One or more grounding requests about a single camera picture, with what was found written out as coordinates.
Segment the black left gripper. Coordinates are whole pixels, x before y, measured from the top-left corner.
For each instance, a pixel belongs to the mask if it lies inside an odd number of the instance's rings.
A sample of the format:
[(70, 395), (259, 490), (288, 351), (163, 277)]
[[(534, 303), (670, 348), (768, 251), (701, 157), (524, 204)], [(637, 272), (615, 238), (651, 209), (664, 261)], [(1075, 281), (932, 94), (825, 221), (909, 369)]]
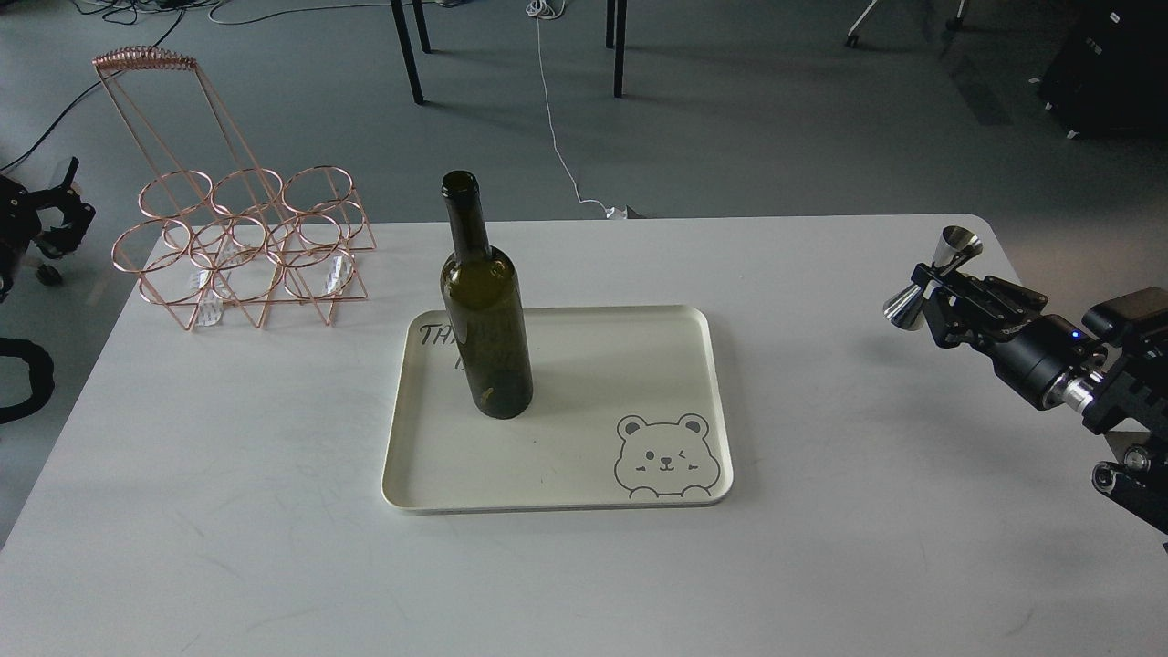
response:
[[(22, 184), (1, 175), (1, 292), (8, 293), (16, 281), (18, 267), (25, 262), (26, 250), (35, 237), (35, 245), (49, 260), (61, 260), (75, 253), (96, 216), (90, 203), (83, 203), (75, 191), (79, 158), (70, 157), (54, 170), (50, 186), (33, 192), (33, 209), (21, 205), (26, 188)], [(37, 213), (60, 210), (62, 224), (42, 231)]]

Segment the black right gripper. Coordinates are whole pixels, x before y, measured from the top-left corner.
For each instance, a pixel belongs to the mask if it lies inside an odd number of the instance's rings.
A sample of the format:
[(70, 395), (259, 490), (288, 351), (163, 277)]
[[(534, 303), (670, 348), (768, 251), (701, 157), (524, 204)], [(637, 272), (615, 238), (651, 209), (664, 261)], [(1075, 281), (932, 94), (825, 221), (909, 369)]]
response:
[(923, 263), (911, 282), (934, 284), (925, 305), (933, 343), (940, 350), (971, 345), (988, 357), (996, 376), (1040, 412), (1061, 406), (1068, 383), (1089, 375), (1107, 350), (1059, 314), (1044, 314), (1047, 295), (994, 276), (975, 277)]

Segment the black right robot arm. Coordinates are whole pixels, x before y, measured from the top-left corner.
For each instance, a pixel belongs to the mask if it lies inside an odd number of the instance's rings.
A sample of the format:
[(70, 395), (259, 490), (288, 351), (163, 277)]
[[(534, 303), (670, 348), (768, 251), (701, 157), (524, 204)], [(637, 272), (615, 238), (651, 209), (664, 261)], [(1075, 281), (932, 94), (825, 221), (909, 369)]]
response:
[(997, 277), (918, 265), (911, 290), (923, 293), (938, 348), (969, 345), (1035, 409), (1065, 406), (1089, 433), (1107, 436), (1115, 458), (1093, 466), (1094, 489), (1164, 531), (1164, 288), (1101, 302), (1082, 326), (1048, 314), (1038, 292)]

